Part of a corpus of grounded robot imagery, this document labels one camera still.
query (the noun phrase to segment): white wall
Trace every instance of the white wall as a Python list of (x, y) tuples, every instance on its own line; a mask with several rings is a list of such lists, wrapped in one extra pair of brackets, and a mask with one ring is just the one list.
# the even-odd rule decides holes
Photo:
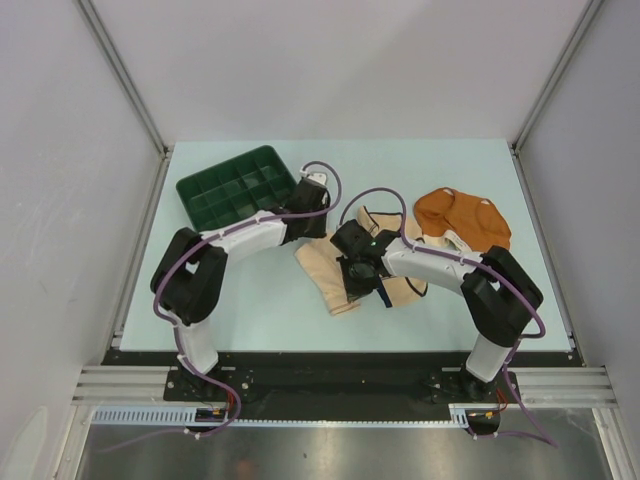
[(640, 445), (640, 3), (611, 0), (522, 160), (578, 340)]
[(0, 64), (0, 462), (44, 405), (43, 478), (158, 157), (71, 0), (0, 2)]
[(514, 140), (586, 0), (96, 0), (176, 140)]

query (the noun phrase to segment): green plastic tray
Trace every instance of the green plastic tray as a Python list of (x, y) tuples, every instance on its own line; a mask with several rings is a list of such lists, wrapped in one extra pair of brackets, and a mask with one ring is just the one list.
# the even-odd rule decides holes
[(226, 227), (281, 204), (296, 182), (273, 147), (264, 145), (176, 183), (193, 227)]

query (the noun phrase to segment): metal floor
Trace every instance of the metal floor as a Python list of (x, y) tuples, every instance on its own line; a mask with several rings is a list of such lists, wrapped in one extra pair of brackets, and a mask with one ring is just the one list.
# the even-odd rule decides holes
[[(611, 479), (590, 410), (535, 412), (560, 450), (520, 438), (473, 441), (462, 430), (237, 427), (206, 440), (93, 426), (77, 480)], [(503, 429), (530, 430), (509, 411)]]

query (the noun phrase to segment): white table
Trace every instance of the white table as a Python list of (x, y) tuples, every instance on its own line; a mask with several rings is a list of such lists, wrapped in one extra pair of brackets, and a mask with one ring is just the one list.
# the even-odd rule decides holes
[[(171, 327), (151, 309), (149, 282), (176, 230), (190, 226), (175, 190), (181, 178), (263, 144), (272, 145), (298, 178), (300, 167), (323, 160), (339, 172), (343, 205), (373, 186), (398, 190), (409, 208), (442, 186), (490, 198), (513, 233), (511, 251), (545, 297), (539, 312), (547, 335), (522, 344), (528, 351), (569, 351), (570, 345), (507, 144), (503, 140), (367, 140), (189, 142), (175, 146), (151, 229), (120, 348), (175, 350)], [(330, 181), (335, 191), (335, 183)], [(375, 194), (363, 204), (399, 211), (394, 197)], [(334, 228), (342, 208), (329, 216)], [(225, 274), (213, 313), (212, 342), (235, 351), (452, 351), (470, 350), (477, 332), (462, 299), (431, 286), (412, 305), (385, 309), (378, 295), (358, 310), (331, 317), (320, 291), (293, 256), (300, 242), (263, 251)], [(527, 331), (536, 331), (531, 322)]]

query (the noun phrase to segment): green crate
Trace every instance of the green crate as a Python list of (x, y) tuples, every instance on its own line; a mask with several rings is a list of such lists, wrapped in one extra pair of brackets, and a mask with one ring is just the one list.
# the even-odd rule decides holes
[(295, 186), (273, 147), (264, 145), (179, 180), (176, 190), (193, 227), (202, 232), (281, 205)]

